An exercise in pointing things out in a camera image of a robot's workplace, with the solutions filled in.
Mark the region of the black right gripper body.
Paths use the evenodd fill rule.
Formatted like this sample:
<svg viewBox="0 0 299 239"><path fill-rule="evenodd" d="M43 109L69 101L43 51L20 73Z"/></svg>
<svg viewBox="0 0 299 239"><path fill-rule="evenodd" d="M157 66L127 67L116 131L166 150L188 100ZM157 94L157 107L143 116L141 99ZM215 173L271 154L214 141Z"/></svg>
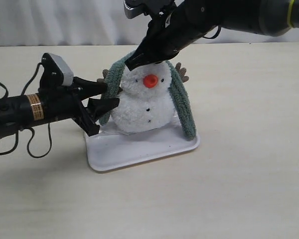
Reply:
<svg viewBox="0 0 299 239"><path fill-rule="evenodd" d="M200 38L214 39L220 31L220 0L185 0L167 16L152 22L143 41L163 43L163 61Z"/></svg>

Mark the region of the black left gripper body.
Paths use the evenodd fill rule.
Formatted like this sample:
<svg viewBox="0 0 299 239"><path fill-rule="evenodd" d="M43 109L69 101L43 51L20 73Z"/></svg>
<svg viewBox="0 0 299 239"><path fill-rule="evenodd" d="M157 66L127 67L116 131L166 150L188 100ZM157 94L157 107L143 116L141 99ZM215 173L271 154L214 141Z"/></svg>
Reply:
<svg viewBox="0 0 299 239"><path fill-rule="evenodd" d="M73 83L68 87L39 87L38 93L46 120L73 119L89 136L99 133L100 127L92 120L88 107L83 106L83 100L74 93Z"/></svg>

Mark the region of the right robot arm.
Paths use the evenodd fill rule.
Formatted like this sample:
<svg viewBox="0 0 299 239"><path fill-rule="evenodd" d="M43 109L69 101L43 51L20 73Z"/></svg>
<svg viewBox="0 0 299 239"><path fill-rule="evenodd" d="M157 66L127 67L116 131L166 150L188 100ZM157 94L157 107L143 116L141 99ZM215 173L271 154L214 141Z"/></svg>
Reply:
<svg viewBox="0 0 299 239"><path fill-rule="evenodd" d="M174 58L213 29L281 36L299 28L299 0L126 0L125 15L151 17L145 37L125 61L129 70Z"/></svg>

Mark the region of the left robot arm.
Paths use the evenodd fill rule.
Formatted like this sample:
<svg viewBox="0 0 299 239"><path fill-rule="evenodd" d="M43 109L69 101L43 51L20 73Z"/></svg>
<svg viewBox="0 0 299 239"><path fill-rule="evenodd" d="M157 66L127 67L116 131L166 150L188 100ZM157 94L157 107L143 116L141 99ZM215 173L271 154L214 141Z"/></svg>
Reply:
<svg viewBox="0 0 299 239"><path fill-rule="evenodd" d="M74 76L58 55L44 53L38 66L44 68L36 93L0 99L0 139L23 129L72 119L89 136L98 134L96 124L119 105L119 98L96 99L107 91L106 83Z"/></svg>

